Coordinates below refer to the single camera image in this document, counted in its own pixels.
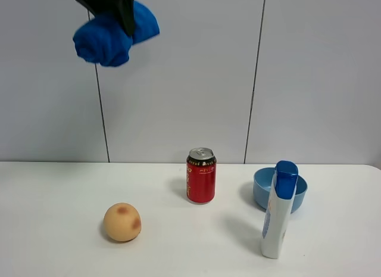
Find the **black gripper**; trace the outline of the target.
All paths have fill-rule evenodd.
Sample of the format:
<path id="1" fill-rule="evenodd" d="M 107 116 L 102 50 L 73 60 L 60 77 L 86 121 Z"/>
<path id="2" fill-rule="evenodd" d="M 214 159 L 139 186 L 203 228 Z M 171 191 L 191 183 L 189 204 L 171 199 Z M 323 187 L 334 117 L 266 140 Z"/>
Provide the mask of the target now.
<path id="1" fill-rule="evenodd" d="M 102 11 L 99 0 L 75 0 L 85 7 L 90 13 Z M 132 36 L 135 31 L 134 0 L 115 0 L 118 21 L 127 36 Z"/>

